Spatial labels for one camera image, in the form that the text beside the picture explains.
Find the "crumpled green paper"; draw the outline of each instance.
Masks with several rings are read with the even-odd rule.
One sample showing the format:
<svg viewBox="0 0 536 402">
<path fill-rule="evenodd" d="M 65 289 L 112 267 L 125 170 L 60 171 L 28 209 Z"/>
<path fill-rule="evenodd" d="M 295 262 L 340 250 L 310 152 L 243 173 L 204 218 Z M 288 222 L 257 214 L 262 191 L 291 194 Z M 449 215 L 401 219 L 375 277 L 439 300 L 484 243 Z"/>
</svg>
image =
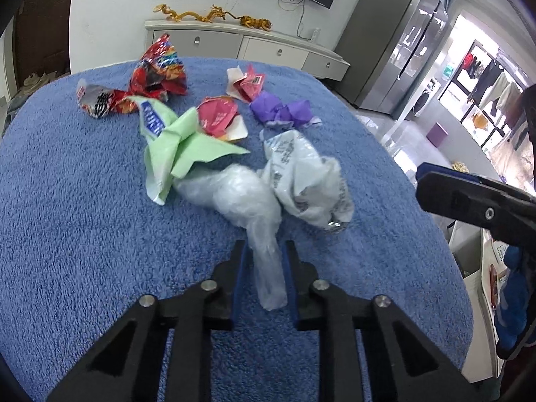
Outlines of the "crumpled green paper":
<svg viewBox="0 0 536 402">
<path fill-rule="evenodd" d="M 212 162 L 229 154 L 248 154 L 247 149 L 204 134 L 195 107 L 179 117 L 157 99 L 129 97 L 139 107 L 140 133 L 147 140 L 145 186 L 147 196 L 164 205 L 172 179 L 183 178 L 195 162 Z"/>
</svg>

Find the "crumpled white plastic wrapper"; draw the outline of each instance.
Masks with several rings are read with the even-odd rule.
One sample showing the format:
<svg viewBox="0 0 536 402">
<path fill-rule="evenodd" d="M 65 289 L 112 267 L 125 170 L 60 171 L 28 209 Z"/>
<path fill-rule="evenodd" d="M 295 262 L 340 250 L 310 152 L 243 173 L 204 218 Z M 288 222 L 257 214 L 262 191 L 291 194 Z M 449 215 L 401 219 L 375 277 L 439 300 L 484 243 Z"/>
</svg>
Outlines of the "crumpled white plastic wrapper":
<svg viewBox="0 0 536 402">
<path fill-rule="evenodd" d="M 346 228 L 354 202 L 335 158 L 318 155 L 297 130 L 266 140 L 264 154 L 268 163 L 257 173 L 291 215 L 329 232 Z"/>
<path fill-rule="evenodd" d="M 192 204 L 213 208 L 246 229 L 259 302 L 266 310 L 284 307 L 287 292 L 275 239 L 281 206 L 270 187 L 253 170 L 237 164 L 221 172 L 197 167 L 182 180 L 173 180 L 173 187 Z"/>
</svg>

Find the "tv stand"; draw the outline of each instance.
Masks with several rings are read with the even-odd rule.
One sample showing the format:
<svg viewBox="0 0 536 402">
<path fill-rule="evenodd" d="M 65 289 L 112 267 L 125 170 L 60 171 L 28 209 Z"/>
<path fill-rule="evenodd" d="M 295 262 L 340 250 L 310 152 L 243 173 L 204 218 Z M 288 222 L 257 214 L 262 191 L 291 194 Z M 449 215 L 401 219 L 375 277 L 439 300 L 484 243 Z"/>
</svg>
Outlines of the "tv stand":
<svg viewBox="0 0 536 402">
<path fill-rule="evenodd" d="M 241 25 L 198 21 L 147 21 L 146 45 L 169 33 L 179 56 L 250 60 L 301 69 L 318 79 L 340 81 L 350 64 L 313 42 Z"/>
</svg>

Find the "refrigerator handle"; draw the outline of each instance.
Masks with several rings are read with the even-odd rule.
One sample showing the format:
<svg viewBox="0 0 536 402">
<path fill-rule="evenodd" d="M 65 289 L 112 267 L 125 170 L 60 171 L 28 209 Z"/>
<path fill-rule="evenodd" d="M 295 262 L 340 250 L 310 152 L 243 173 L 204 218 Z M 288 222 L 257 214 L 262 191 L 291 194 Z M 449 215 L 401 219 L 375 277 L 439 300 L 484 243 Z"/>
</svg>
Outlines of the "refrigerator handle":
<svg viewBox="0 0 536 402">
<path fill-rule="evenodd" d="M 434 12 L 432 13 L 432 16 L 430 17 L 430 21 L 428 21 L 428 24 L 426 24 L 426 28 L 422 31 L 421 37 L 419 38 L 419 41 L 417 42 L 416 47 L 413 49 L 413 51 L 409 55 L 408 60 L 406 61 L 406 63 L 404 63 L 403 68 L 400 70 L 400 73 L 398 74 L 397 80 L 400 80 L 400 77 L 402 77 L 402 74 L 404 73 L 404 71 L 406 70 L 407 66 L 409 65 L 409 62 L 411 61 L 411 59 L 413 59 L 413 56 L 417 52 L 417 49 L 421 45 L 421 42 L 424 40 L 424 36 L 426 35 L 426 32 L 428 31 L 428 27 L 430 27 L 430 24 L 432 24 L 433 17 L 435 16 L 436 13 L 438 13 L 438 7 L 437 6 L 436 6 L 436 9 L 434 10 Z"/>
</svg>

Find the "blue glove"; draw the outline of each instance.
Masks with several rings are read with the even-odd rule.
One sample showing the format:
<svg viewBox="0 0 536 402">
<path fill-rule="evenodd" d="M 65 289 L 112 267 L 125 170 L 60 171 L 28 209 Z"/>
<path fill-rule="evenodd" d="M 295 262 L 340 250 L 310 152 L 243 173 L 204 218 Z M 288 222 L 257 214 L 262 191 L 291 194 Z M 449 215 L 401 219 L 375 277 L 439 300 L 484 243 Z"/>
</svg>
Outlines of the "blue glove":
<svg viewBox="0 0 536 402">
<path fill-rule="evenodd" d="M 511 350 L 516 344 L 517 336 L 527 325 L 527 306 L 532 288 L 527 284 L 524 273 L 522 251 L 509 246 L 505 253 L 505 265 L 510 269 L 507 280 L 500 290 L 500 301 L 495 314 L 495 327 L 499 337 L 499 345 Z M 536 332 L 527 340 L 527 345 L 536 342 Z"/>
</svg>

